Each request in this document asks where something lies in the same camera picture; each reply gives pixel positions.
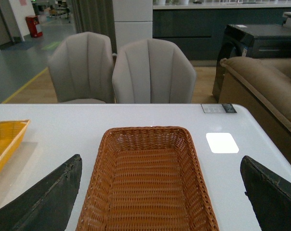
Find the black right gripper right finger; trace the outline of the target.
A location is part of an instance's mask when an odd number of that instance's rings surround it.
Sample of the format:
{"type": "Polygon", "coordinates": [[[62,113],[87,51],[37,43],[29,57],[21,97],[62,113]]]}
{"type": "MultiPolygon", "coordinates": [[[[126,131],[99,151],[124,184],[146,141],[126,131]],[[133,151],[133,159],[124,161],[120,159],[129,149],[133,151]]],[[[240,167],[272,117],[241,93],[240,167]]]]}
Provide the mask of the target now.
{"type": "Polygon", "coordinates": [[[261,230],[291,231],[291,183],[247,155],[240,173],[261,230]]]}

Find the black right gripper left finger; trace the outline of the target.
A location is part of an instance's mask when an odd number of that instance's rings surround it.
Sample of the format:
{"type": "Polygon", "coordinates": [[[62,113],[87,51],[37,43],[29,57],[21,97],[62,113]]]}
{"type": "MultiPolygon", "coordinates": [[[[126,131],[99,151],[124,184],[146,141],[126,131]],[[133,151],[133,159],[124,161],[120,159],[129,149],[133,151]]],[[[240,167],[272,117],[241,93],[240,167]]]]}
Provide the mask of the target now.
{"type": "Polygon", "coordinates": [[[63,231],[79,192],[82,158],[73,155],[0,209],[0,231],[63,231]]]}

